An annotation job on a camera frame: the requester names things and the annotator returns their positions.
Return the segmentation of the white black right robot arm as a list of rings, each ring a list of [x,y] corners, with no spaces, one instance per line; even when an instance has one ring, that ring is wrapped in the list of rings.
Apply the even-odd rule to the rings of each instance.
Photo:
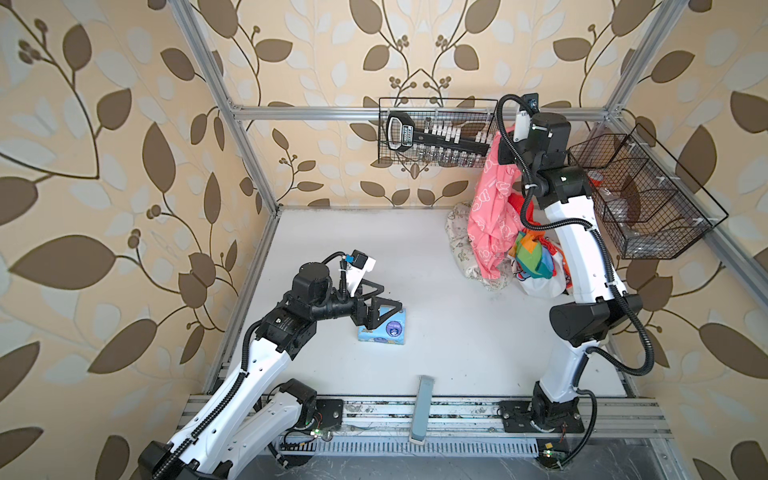
[[[566,162],[571,124],[561,114],[543,112],[535,93],[506,94],[495,105],[490,152],[468,207],[465,245],[487,281],[499,279],[507,255],[529,276],[524,241],[552,230],[559,240],[560,266],[571,279],[570,303],[549,311],[560,342],[544,375],[534,384],[527,408],[502,408],[507,431],[530,428],[549,433],[576,421],[580,388],[589,359],[599,356],[622,373],[645,376],[654,366],[649,333],[638,318],[642,301],[627,291],[595,218],[593,190],[586,171]]]

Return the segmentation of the pink patterned cloth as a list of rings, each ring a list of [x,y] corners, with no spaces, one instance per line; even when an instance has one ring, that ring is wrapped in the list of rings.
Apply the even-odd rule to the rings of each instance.
[[[476,187],[468,220],[468,237],[485,280],[497,280],[499,264],[516,244],[523,229],[518,211],[509,203],[513,185],[522,173],[515,163],[499,164],[502,142],[496,133]]]

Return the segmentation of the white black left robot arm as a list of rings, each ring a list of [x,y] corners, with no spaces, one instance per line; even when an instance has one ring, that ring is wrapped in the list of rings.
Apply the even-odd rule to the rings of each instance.
[[[340,280],[329,262],[308,262],[292,286],[242,338],[241,358],[220,388],[168,442],[152,441],[138,459],[141,479],[234,479],[275,440],[291,431],[317,427],[317,393],[291,379],[263,406],[268,387],[314,337],[319,322],[350,318],[375,329],[402,304],[383,297],[384,287],[366,279],[375,260],[355,250],[336,252]]]

